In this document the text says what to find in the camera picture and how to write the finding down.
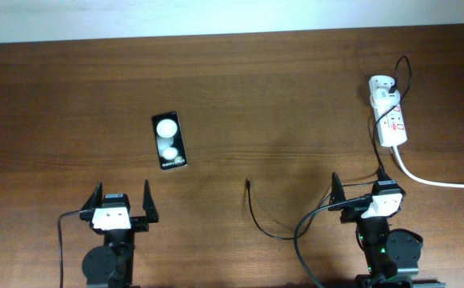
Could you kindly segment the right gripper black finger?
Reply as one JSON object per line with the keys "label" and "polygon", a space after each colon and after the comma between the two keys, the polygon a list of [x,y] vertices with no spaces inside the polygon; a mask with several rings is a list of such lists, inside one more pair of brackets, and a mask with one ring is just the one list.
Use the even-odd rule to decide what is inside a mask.
{"label": "right gripper black finger", "polygon": [[340,178],[336,172],[332,173],[331,176],[331,192],[329,200],[329,210],[340,210],[340,203],[343,203],[346,200],[344,189]]}
{"label": "right gripper black finger", "polygon": [[382,167],[379,167],[376,170],[376,175],[378,177],[378,182],[389,182],[392,181],[392,178],[388,176],[385,170]]}

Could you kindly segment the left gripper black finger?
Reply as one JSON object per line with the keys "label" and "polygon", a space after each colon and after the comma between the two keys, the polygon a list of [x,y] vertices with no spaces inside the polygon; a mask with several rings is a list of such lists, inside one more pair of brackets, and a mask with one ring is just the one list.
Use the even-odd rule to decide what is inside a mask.
{"label": "left gripper black finger", "polygon": [[102,204],[102,182],[98,182],[94,191],[83,204],[81,210],[94,210]]}
{"label": "left gripper black finger", "polygon": [[152,198],[151,191],[150,191],[150,184],[147,179],[144,182],[142,208],[146,213],[146,219],[148,222],[159,221],[158,211],[155,207],[154,200]]}

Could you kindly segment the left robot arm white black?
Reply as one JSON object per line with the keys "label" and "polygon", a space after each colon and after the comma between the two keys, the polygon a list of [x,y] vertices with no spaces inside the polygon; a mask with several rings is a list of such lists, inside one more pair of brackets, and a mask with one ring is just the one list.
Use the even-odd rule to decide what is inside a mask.
{"label": "left robot arm white black", "polygon": [[96,185],[80,216],[93,232],[103,236],[103,244],[82,260],[88,287],[132,287],[135,235],[147,232],[150,224],[159,221],[148,182],[144,182],[142,209],[144,215],[132,216],[127,194],[104,194],[103,185]]}

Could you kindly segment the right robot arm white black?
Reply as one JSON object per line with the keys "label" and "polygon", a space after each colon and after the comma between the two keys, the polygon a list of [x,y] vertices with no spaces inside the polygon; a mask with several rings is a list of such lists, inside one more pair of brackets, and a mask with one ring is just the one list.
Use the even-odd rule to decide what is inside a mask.
{"label": "right robot arm white black", "polygon": [[406,192],[382,171],[377,172],[371,192],[348,199],[337,173],[331,176],[329,211],[339,210],[342,224],[356,224],[355,237],[369,270],[355,278],[357,287],[445,287],[437,280],[415,281],[419,273],[423,237],[406,229],[389,226],[389,218],[401,210]]}

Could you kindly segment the black smartphone with lit screen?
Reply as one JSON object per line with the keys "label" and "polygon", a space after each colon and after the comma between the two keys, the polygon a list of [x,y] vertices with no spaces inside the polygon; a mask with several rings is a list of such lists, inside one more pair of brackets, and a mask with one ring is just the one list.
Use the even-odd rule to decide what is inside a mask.
{"label": "black smartphone with lit screen", "polygon": [[177,112],[158,114],[151,120],[161,170],[186,166],[188,159]]}

